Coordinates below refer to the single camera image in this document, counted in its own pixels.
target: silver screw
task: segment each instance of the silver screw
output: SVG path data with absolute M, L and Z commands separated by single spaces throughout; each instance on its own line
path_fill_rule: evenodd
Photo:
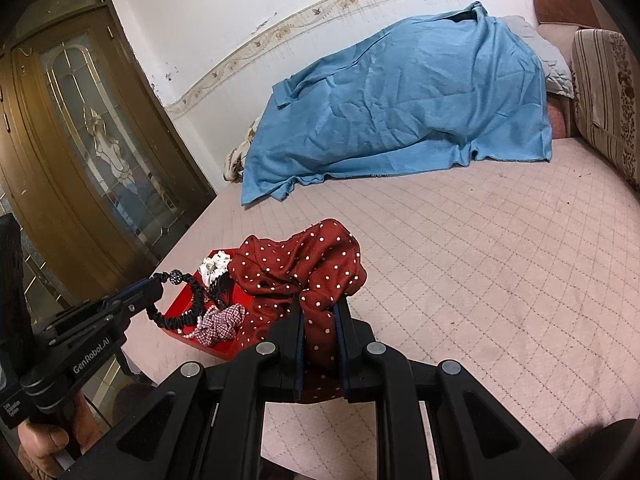
M 384 343 L 374 341 L 373 343 L 369 343 L 367 345 L 367 351 L 373 355 L 381 355 L 386 352 L 386 346 L 384 345 Z
M 193 361 L 190 363 L 185 363 L 180 367 L 180 373 L 185 377 L 193 377 L 197 375 L 200 371 L 200 365 L 198 363 L 194 363 Z
M 276 345 L 271 341 L 263 341 L 255 346 L 255 351 L 262 355 L 273 354 L 276 351 Z
M 442 371 L 446 374 L 457 375 L 460 373 L 460 370 L 462 370 L 462 366 L 460 366 L 458 361 L 449 359 L 442 363 Z

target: red box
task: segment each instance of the red box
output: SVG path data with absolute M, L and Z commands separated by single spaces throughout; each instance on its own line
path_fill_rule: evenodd
M 211 253 L 209 254 L 209 257 L 213 256 L 218 251 L 224 251 L 229 256 L 233 256 L 234 253 L 237 251 L 237 249 L 216 249 L 214 251 L 211 251 Z M 193 273 L 193 275 L 196 277 L 198 282 L 202 284 L 202 277 L 200 275 L 200 271 L 197 270 L 196 272 Z M 232 304 L 240 303 L 245 307 L 249 307 L 253 298 L 254 298 L 253 296 L 249 296 L 238 285 L 234 285 L 234 289 L 231 293 Z M 208 308 L 210 305 L 212 305 L 211 301 L 207 302 L 205 304 L 205 307 Z M 180 294 L 178 294 L 178 296 L 175 298 L 174 302 L 171 304 L 169 309 L 164 313 L 164 315 L 166 317 L 177 317 L 177 316 L 180 316 L 180 314 L 182 314 L 183 312 L 189 310 L 190 308 L 191 308 L 191 289 L 189 288 L 189 285 L 184 285 L 182 290 L 180 291 Z M 193 332 L 194 328 L 195 327 L 193 326 L 188 326 L 182 329 L 182 332 L 183 334 L 188 334 Z M 209 347 L 209 346 L 201 345 L 195 339 L 186 339 L 180 334 L 178 334 L 177 332 L 174 332 L 173 330 L 166 330 L 164 328 L 162 330 L 164 330 L 168 335 L 177 339 L 178 341 L 182 341 L 183 343 L 193 346 L 199 350 L 202 350 L 203 352 L 207 352 L 209 354 L 215 355 L 216 357 L 224 359 L 225 361 L 229 361 L 233 357 L 229 352 L 232 341 L 223 341 L 220 343 L 215 343 L 215 345 Z

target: floral wallpaper border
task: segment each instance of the floral wallpaper border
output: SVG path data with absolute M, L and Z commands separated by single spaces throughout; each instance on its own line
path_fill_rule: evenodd
M 252 38 L 207 72 L 178 101 L 165 108 L 169 117 L 177 119 L 183 116 L 220 83 L 297 35 L 385 1 L 387 0 L 323 0 L 289 16 Z

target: hand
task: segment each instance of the hand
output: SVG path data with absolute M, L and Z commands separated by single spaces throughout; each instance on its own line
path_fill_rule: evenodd
M 76 395 L 74 405 L 76 415 L 72 423 L 73 434 L 80 444 L 80 451 L 85 453 L 100 440 L 102 434 L 82 392 Z M 22 448 L 38 469 L 54 478 L 62 474 L 62 468 L 52 455 L 69 443 L 69 436 L 65 430 L 50 424 L 32 424 L 25 420 L 18 426 L 18 437 Z

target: wooden door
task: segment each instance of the wooden door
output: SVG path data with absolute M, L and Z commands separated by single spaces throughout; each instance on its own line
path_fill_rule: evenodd
M 14 209 L 79 299 L 148 275 L 212 199 L 133 69 L 106 6 L 31 36 L 0 65 Z

